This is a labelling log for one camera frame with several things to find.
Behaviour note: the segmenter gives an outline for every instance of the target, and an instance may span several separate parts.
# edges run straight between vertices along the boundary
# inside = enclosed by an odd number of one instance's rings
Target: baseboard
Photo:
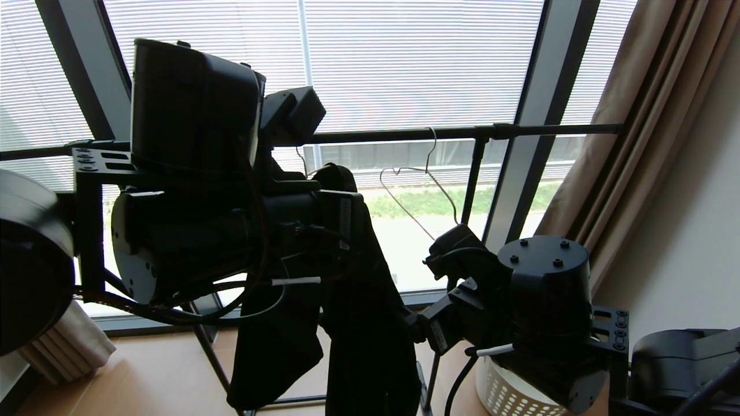
[[[23,402],[31,396],[38,382],[43,378],[32,367],[28,367],[18,379],[15,386],[0,401],[0,416],[13,416],[23,405]]]

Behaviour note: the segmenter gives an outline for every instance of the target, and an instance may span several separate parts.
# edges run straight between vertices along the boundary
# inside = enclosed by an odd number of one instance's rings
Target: beige curtain
[[[104,366],[114,351],[113,343],[76,301],[52,329],[18,350],[53,384],[75,380]]]
[[[686,139],[739,18],[735,1],[638,1],[592,121],[624,129],[586,138],[536,231],[591,251],[592,293]]]

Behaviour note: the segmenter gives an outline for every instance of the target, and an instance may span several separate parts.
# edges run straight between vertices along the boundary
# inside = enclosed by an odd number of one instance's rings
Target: window frame
[[[310,62],[304,0],[298,0],[298,5],[304,58]],[[132,83],[104,2],[36,0],[36,6],[95,139],[114,140],[125,145],[130,141]],[[598,9],[598,0],[544,1],[515,124],[558,124],[561,121]],[[564,36],[569,38],[568,42],[562,41]],[[308,84],[311,78],[311,66],[307,64]],[[327,137],[342,135],[341,132],[324,134]],[[503,243],[518,238],[521,233],[553,141],[551,135],[521,136],[508,141],[484,231],[483,240],[489,249],[497,251]],[[320,155],[320,145],[312,146],[314,155]],[[4,152],[0,160],[68,154],[65,147],[47,147]],[[320,157],[314,158],[314,162],[322,165]],[[444,289],[438,289],[404,292],[401,297],[411,309],[422,309],[445,294]],[[199,301],[199,309],[220,307],[218,297],[213,297],[211,303],[205,298]],[[231,313],[238,314],[238,309]],[[93,320],[111,336],[192,330],[134,315],[101,316]]]

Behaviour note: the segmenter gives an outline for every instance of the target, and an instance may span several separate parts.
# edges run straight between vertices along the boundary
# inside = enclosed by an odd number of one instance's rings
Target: white cable connector
[[[310,284],[321,283],[321,278],[295,278],[295,279],[272,279],[271,286],[285,286],[288,284]]]
[[[505,354],[507,352],[512,352],[513,350],[514,345],[512,343],[508,343],[506,345],[499,345],[493,348],[478,349],[475,352],[475,355],[478,357],[490,357],[491,355]]]

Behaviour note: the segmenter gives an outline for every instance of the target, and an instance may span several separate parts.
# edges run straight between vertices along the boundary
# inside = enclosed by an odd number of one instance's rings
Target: black garment
[[[324,189],[356,192],[352,174],[329,164],[314,180]],[[403,301],[391,278],[363,206],[366,229],[354,270],[321,285],[288,286],[286,299],[264,319],[239,327],[227,401],[235,409],[258,409],[280,397],[323,357],[316,337],[321,325],[332,339],[326,388],[328,416],[412,416],[421,384]],[[257,288],[242,314],[272,305],[280,288]]]
[[[356,192],[345,167],[329,164],[314,180],[324,189]],[[405,308],[375,237],[367,207],[356,269],[326,290],[321,326],[332,338],[327,416],[415,415],[421,382]]]

